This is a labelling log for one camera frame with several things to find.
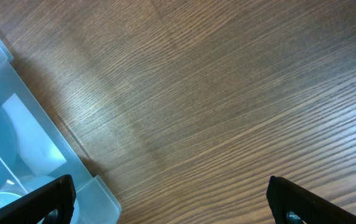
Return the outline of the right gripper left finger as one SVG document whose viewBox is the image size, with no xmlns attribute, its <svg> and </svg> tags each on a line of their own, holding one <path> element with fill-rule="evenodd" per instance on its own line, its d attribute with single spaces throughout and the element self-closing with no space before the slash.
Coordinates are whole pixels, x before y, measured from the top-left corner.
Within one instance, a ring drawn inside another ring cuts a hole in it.
<svg viewBox="0 0 356 224">
<path fill-rule="evenodd" d="M 76 191 L 72 176 L 65 174 L 41 188 L 0 208 L 0 224 L 69 224 L 74 212 Z"/>
</svg>

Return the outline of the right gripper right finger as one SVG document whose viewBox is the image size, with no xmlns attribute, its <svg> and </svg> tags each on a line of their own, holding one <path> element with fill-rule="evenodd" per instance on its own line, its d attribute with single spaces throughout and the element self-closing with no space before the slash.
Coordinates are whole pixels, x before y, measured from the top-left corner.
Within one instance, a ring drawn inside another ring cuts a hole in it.
<svg viewBox="0 0 356 224">
<path fill-rule="evenodd" d="M 277 224 L 356 224 L 352 213 L 284 177 L 270 177 L 266 198 Z"/>
</svg>

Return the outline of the white label in container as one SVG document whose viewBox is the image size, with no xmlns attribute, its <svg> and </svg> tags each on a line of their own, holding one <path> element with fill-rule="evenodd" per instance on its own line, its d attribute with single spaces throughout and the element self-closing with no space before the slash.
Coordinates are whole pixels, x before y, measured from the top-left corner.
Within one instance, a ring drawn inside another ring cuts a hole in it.
<svg viewBox="0 0 356 224">
<path fill-rule="evenodd" d="M 35 175 L 47 175 L 67 162 L 17 95 L 9 97 L 2 108 L 17 135 L 17 153 Z"/>
</svg>

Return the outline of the clear plastic storage container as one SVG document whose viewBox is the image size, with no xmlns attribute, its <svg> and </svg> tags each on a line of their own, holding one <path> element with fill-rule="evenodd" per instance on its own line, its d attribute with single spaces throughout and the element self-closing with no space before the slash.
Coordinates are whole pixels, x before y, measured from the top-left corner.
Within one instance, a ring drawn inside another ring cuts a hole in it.
<svg viewBox="0 0 356 224">
<path fill-rule="evenodd" d="M 92 176 L 48 117 L 33 94 L 11 65 L 13 57 L 0 40 L 0 106 L 13 94 L 17 95 L 43 127 L 67 162 L 47 175 L 35 175 L 17 153 L 10 177 L 0 189 L 0 208 L 31 193 L 58 177 L 72 176 L 77 197 L 73 223 L 116 223 L 121 205 L 98 176 Z"/>
</svg>

